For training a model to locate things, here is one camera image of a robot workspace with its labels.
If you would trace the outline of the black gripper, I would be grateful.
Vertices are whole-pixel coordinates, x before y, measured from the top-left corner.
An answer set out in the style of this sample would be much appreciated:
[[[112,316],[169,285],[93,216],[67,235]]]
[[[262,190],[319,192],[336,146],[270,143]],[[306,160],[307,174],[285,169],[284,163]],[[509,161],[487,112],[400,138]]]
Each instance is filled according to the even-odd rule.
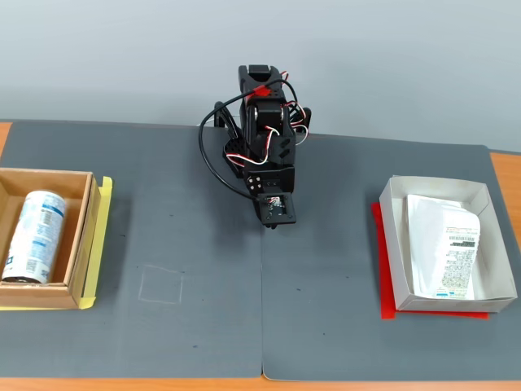
[[[243,180],[247,191],[255,198],[265,193],[292,193],[295,188],[295,167],[247,165],[243,168]],[[266,228],[274,230],[277,226],[269,224]]]

